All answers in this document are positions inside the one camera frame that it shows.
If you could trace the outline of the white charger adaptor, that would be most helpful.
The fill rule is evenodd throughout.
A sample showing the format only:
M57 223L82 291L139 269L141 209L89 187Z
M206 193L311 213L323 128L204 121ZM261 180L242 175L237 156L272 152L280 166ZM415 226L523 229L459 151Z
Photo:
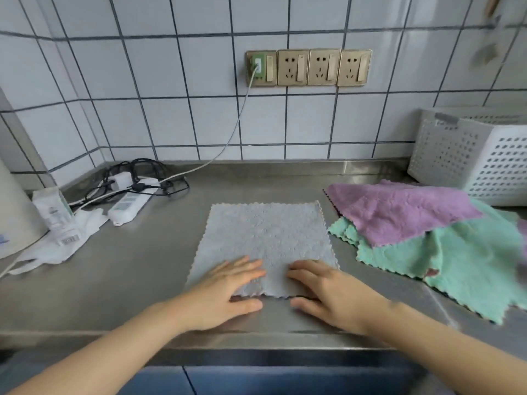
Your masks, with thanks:
M108 184L112 192L119 192L126 190L134 184L130 172L120 172L108 177Z

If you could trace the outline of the white plastic bag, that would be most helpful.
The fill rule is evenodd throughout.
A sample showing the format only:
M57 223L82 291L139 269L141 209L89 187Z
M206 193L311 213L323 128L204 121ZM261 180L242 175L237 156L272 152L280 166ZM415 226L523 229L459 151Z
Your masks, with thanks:
M20 275L45 265L65 262L109 220L102 208L79 211L73 217L68 230L56 237L51 232L24 250L15 261L0 274Z

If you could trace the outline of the person's right hand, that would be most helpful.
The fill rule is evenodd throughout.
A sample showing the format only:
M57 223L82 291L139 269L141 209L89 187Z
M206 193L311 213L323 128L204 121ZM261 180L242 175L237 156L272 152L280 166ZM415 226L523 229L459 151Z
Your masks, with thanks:
M352 275L326 265L326 278L296 280L326 307L325 323L359 335L376 335L393 321L392 303Z

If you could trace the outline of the blue cabinet front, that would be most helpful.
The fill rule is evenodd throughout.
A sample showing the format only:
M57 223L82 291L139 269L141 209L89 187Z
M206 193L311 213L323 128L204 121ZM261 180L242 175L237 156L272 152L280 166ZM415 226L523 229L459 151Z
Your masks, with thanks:
M405 395L412 370L344 366L149 366L118 395Z

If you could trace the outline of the person's left hand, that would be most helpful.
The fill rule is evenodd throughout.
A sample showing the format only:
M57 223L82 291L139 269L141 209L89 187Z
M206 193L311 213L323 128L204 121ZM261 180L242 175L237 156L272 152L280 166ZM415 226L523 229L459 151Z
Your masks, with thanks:
M252 260L248 256L240 259ZM224 261L214 267L198 284L178 297L176 311L182 332L213 329L242 316L228 315L228 303L236 301L236 292L252 282L232 278L232 265L236 260Z

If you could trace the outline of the person's left forearm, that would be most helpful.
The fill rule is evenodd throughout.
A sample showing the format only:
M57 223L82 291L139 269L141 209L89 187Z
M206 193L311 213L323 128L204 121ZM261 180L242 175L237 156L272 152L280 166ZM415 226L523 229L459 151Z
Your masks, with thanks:
M116 395L171 339L196 329L180 305L158 303L7 395Z

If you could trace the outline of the person's right forearm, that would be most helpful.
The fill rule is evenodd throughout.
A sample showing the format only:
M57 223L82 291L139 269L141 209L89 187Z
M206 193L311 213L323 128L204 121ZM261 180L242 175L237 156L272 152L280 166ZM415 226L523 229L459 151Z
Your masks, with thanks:
M385 301L367 318L373 337L405 353L460 395L527 395L527 361L402 304Z

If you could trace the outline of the purple microfibre cloth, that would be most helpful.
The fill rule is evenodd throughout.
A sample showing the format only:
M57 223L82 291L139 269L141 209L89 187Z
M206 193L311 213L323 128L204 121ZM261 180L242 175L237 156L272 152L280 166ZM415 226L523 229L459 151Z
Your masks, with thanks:
M377 184L331 184L324 193L372 247L402 243L437 228L484 217L465 192L451 187L383 179Z

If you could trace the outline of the white round appliance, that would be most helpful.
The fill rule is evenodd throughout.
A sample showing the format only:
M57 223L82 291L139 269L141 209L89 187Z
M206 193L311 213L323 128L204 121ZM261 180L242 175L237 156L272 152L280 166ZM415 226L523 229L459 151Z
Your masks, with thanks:
M47 232L37 208L0 159L0 259L24 250Z

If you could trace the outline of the green microfibre cloth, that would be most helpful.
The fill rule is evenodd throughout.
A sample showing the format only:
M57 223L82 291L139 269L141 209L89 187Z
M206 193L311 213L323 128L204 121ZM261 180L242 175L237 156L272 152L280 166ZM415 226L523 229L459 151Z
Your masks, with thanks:
M329 234L354 245L357 261L377 269L419 279L429 287L502 325L511 306L527 311L527 286L519 283L517 265L525 261L525 236L516 212L493 208L477 199L483 213L437 228L402 243L372 247L355 225L340 217Z

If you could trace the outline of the white plastic packet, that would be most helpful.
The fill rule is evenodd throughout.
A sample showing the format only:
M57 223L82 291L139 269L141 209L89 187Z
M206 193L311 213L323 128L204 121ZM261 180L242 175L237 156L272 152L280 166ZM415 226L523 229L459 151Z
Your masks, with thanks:
M58 187L33 191L32 202L57 244L65 246L80 241L81 230Z

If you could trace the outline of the white power strip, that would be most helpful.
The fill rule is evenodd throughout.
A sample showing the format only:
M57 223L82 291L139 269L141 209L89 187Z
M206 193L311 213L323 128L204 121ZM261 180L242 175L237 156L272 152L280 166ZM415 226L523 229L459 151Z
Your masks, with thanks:
M160 182L154 178L139 180L141 183L151 185L151 188L142 193L126 192L108 211L108 218L114 226L122 226L133 221L148 201L160 189Z

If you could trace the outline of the white perforated plastic basket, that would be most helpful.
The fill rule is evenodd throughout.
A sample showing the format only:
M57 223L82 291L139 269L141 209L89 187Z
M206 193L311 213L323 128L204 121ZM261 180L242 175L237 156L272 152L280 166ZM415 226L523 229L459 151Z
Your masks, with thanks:
M527 207L527 106L421 110L409 176L496 207Z

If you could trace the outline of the gold wall socket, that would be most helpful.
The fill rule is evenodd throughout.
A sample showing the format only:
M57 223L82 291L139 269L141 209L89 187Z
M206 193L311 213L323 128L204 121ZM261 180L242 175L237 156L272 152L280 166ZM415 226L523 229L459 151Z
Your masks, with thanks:
M318 48L309 50L307 85L336 85L340 55L341 49L339 48Z
M254 78L251 72L251 58L253 55L263 56L265 62L265 75L263 78ZM248 50L245 53L247 85L253 87L274 87L277 86L277 50Z
M277 86L306 86L309 50L283 49L277 55Z
M341 50L337 87L366 85L371 59L371 49Z

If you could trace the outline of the grey-blue microfibre cloth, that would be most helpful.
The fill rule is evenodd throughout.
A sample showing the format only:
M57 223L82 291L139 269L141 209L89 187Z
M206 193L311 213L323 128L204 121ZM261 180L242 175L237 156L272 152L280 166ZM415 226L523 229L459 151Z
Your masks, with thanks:
M339 269L319 201L313 203L214 204L185 289L220 262L248 255L261 259L265 276L241 287L240 297L309 297L312 292L286 276L300 259L318 259Z

